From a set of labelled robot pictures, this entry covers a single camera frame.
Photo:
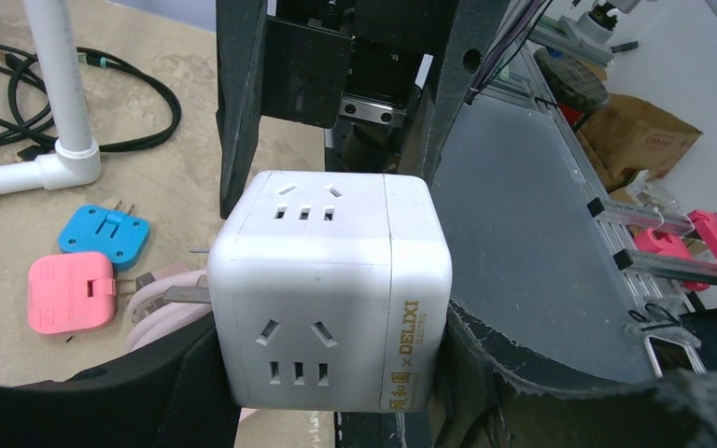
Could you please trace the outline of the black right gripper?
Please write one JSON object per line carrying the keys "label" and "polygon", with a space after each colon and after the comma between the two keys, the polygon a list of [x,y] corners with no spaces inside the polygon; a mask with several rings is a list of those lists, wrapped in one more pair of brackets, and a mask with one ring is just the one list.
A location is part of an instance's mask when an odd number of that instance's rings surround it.
{"label": "black right gripper", "polygon": [[276,1],[267,22],[266,7],[216,2],[223,219],[254,160],[261,91],[263,115],[325,130],[327,170],[395,173],[422,90],[417,76],[434,60],[416,114],[416,175],[432,184],[513,2]]}

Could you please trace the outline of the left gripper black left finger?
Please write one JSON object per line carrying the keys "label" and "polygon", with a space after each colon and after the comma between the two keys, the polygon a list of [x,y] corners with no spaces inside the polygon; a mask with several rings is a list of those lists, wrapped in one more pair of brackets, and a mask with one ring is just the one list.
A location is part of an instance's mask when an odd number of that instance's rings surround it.
{"label": "left gripper black left finger", "polygon": [[207,314],[65,381],[0,386],[0,447],[232,447],[240,411]]}

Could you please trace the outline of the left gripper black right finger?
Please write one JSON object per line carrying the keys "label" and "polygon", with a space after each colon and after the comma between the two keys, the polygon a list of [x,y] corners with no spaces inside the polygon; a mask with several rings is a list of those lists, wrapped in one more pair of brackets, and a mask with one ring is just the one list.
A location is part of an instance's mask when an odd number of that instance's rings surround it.
{"label": "left gripper black right finger", "polygon": [[439,447],[717,447],[717,372],[623,384],[515,344],[451,303],[435,383]]}

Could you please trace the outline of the pink round socket with cord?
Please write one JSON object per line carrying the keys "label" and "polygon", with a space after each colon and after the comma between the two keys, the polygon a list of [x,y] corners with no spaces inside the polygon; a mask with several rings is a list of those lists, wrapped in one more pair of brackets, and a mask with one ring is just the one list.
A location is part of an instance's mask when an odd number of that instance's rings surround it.
{"label": "pink round socket with cord", "polygon": [[128,302],[125,314],[134,324],[126,340],[128,353],[182,329],[212,311],[209,304],[167,302],[164,294],[144,306],[133,307]]}

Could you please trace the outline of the pink plug adapter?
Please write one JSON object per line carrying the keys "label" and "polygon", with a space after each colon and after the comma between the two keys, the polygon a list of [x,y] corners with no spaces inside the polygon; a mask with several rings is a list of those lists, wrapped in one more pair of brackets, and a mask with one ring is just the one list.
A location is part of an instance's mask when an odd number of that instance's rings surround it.
{"label": "pink plug adapter", "polygon": [[108,325],[117,298],[134,291],[99,252],[48,255],[28,270],[27,323],[41,335],[77,333]]}

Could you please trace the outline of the blue plug adapter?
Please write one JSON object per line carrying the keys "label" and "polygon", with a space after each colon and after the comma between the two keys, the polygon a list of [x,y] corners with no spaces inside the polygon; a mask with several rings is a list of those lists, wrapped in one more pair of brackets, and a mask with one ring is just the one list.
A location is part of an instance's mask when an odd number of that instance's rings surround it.
{"label": "blue plug adapter", "polygon": [[57,243],[63,253],[98,252],[118,272],[137,264],[148,242],[150,224],[118,209],[85,204],[69,218]]}

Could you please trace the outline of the white cube power socket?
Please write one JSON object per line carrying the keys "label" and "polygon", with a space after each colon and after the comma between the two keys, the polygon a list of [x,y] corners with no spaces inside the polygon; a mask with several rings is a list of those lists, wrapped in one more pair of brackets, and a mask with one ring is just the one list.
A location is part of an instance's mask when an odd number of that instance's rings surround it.
{"label": "white cube power socket", "polygon": [[212,244],[206,271],[238,405],[427,406],[453,270],[422,179],[261,172]]}

